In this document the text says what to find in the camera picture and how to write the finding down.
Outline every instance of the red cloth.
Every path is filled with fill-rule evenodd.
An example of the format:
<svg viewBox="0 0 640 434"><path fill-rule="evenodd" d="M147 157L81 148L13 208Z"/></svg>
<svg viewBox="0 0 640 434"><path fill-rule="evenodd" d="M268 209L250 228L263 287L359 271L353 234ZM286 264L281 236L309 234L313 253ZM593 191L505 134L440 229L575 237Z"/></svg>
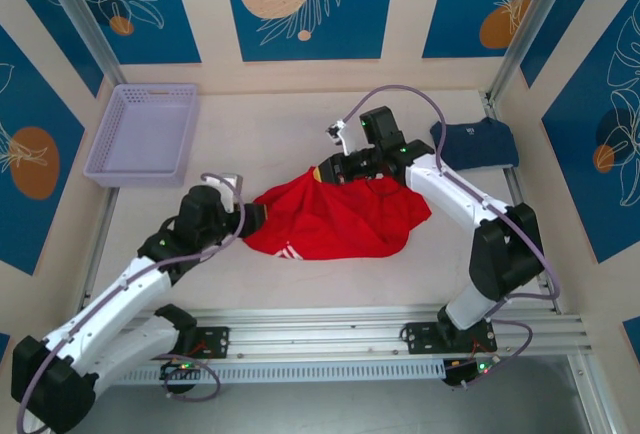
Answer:
<svg viewBox="0 0 640 434"><path fill-rule="evenodd" d="M267 206L267 220L245 239L249 247L291 259L387 257L431 215L422 196L391 178L336 186L313 171L254 201Z"/></svg>

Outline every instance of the folded shirt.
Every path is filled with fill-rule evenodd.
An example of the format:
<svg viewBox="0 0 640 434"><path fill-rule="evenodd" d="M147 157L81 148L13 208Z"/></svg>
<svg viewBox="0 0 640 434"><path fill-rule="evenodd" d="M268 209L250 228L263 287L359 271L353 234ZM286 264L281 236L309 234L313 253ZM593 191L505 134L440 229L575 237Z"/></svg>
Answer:
<svg viewBox="0 0 640 434"><path fill-rule="evenodd" d="M442 136L442 124L431 127L436 146ZM509 126L484 118L471 124L447 124L442 159L455 171L481 168L517 167L518 150Z"/></svg>

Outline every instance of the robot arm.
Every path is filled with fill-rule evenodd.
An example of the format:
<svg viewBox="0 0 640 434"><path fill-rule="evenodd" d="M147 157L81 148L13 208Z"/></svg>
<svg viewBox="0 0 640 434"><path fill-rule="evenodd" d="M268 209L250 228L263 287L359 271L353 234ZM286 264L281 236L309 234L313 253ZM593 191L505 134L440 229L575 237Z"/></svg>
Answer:
<svg viewBox="0 0 640 434"><path fill-rule="evenodd" d="M239 178L230 180L239 189ZM62 434L75 427L109 386L142 362L193 349L196 320L173 305L158 309L130 332L121 331L200 263L200 252L237 230L240 215L232 196L213 179L207 184L211 185L191 188L179 214L145 241L138 257L89 306L42 341L29 336L14 349L11 395L18 402L45 359L55 353L27 404L53 431ZM257 230L265 219L263 208L255 204L246 204L245 213L241 237ZM178 257L182 260L154 268Z"/></svg>
<svg viewBox="0 0 640 434"><path fill-rule="evenodd" d="M331 156L318 166L321 179L343 184L363 177L391 175L474 233L471 283L442 308L437 334L433 334L440 337L447 352L469 352L473 346L473 333L469 331L484 323L487 313L500 300L543 270L535 254L493 209L513 221L542 250L535 213L524 203L511 207L492 198L444 162L438 167L431 147L419 140L405 141L389 108L362 114L360 123L373 147L359 151L350 148L348 156ZM327 132L336 144L345 137L338 124Z"/></svg>

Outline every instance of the vertical metal pole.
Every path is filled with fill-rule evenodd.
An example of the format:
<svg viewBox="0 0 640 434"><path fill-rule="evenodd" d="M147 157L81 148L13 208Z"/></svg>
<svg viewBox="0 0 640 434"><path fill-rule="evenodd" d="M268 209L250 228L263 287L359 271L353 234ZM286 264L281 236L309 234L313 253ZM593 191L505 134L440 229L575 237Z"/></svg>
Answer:
<svg viewBox="0 0 640 434"><path fill-rule="evenodd" d="M91 52L91 55L96 60L105 77L114 86L118 84L125 84L127 80L120 69L118 59L111 49L106 37L102 33L100 26L98 26L93 14L89 10L85 0L58 1L66 15L73 23L73 26L76 28L76 31L78 31L78 34L80 34L80 37L89 49L89 52ZM104 206L104 212L100 219L100 227L96 242L91 252L87 279L83 287L81 298L78 300L78 306L75 306L77 307L76 310L82 309L93 289L93 284L100 265L100 259L102 257L102 251L104 250L107 238L107 232L109 231L109 225L111 224L111 216L113 215L116 199L118 198L118 191L119 189L113 188L108 189L107 191L107 200Z"/></svg>
<svg viewBox="0 0 640 434"><path fill-rule="evenodd" d="M489 87L489 103L493 106L500 99L511 77L520 67L531 43L556 0L533 0L520 27L507 48L500 69Z"/></svg>
<svg viewBox="0 0 640 434"><path fill-rule="evenodd" d="M126 83L116 55L84 0L58 0L105 77L115 86Z"/></svg>

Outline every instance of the white wall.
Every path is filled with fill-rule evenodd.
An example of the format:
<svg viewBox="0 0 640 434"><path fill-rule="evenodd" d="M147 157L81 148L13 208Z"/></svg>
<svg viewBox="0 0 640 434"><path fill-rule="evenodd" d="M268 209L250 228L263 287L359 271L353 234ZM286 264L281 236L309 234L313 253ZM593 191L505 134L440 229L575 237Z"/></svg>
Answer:
<svg viewBox="0 0 640 434"><path fill-rule="evenodd" d="M640 315L640 244L598 264L541 118L627 0L586 0L529 90L518 74L499 115L513 129L525 197L562 279L566 307L582 315L630 431L640 425L640 366L622 321Z"/></svg>
<svg viewBox="0 0 640 434"><path fill-rule="evenodd" d="M51 39L25 0L0 0L0 24L85 128L36 273L0 262L0 332L11 343L0 372L0 432L13 432L17 403L10 397L11 349L27 335L42 336L76 307L106 191L82 175L111 87L97 99Z"/></svg>
<svg viewBox="0 0 640 434"><path fill-rule="evenodd" d="M423 60L437 0L391 0L380 60L243 63L230 1L182 1L202 64L124 66L128 82L194 82L206 94L362 91L390 82L483 89L502 60Z"/></svg>

